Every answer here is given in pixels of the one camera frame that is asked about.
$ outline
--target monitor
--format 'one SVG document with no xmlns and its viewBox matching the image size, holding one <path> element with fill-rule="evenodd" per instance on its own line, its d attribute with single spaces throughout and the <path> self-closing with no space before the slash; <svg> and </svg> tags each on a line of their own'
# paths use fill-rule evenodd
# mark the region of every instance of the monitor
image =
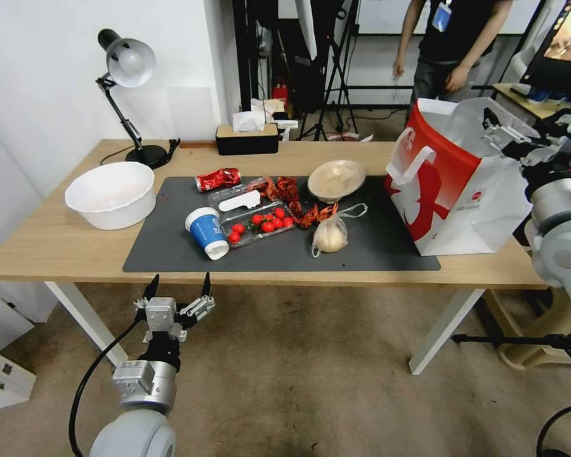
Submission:
<svg viewBox="0 0 571 457">
<path fill-rule="evenodd" d="M 571 0 L 565 3 L 520 82 L 571 96 Z"/>
</svg>

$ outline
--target white plastic bowl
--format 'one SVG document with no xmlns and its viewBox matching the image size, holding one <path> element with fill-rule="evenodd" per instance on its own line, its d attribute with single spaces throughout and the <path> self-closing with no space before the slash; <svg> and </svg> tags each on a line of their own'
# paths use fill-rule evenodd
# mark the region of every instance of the white plastic bowl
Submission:
<svg viewBox="0 0 571 457">
<path fill-rule="evenodd" d="M 365 179 L 366 172 L 358 162 L 340 160 L 317 167 L 307 186 L 313 197 L 332 204 L 358 190 Z"/>
<path fill-rule="evenodd" d="M 76 178 L 65 203 L 102 230 L 123 229 L 148 216 L 157 203 L 154 172 L 138 162 L 102 165 Z"/>
</svg>

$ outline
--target plastic bag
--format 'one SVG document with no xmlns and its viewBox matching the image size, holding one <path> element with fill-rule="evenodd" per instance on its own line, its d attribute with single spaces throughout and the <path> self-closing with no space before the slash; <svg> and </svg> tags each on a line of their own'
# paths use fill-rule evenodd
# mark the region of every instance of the plastic bag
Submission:
<svg viewBox="0 0 571 457">
<path fill-rule="evenodd" d="M 358 215 L 352 216 L 349 213 L 357 207 L 363 207 Z M 313 234 L 313 244 L 311 245 L 311 255 L 315 258 L 319 257 L 321 252 L 335 253 L 343 249 L 348 243 L 347 226 L 343 218 L 358 218 L 368 211 L 366 203 L 358 203 L 350 208 L 339 211 L 332 217 L 321 221 L 317 230 Z"/>
</svg>

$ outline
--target black desk mat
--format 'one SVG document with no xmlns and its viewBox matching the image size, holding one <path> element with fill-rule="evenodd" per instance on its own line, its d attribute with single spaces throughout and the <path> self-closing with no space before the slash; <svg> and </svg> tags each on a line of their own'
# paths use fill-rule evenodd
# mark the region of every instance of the black desk mat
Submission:
<svg viewBox="0 0 571 457">
<path fill-rule="evenodd" d="M 306 190 L 306 177 L 297 178 L 301 202 L 314 199 Z M 184 228 L 186 216 L 207 205 L 194 178 L 166 178 L 157 205 L 144 221 L 123 271 L 125 272 L 259 272 L 259 271 L 404 271 L 439 270 L 434 256 L 421 257 L 400 215 L 383 188 L 383 177 L 368 176 L 364 186 L 340 202 L 340 209 L 366 203 L 368 212 L 345 218 L 349 244 L 333 254 L 311 256 L 314 227 L 231 249 L 210 260 Z"/>
</svg>

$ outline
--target shopping bag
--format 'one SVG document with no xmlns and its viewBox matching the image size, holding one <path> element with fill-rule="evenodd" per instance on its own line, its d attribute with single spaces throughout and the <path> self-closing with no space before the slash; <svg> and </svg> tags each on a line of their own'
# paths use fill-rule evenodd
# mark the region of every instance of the shopping bag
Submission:
<svg viewBox="0 0 571 457">
<path fill-rule="evenodd" d="M 482 140 L 484 107 L 519 121 L 490 99 L 461 103 L 419 99 L 386 168 L 385 188 L 421 255 L 497 252 L 530 212 L 519 164 Z"/>
</svg>

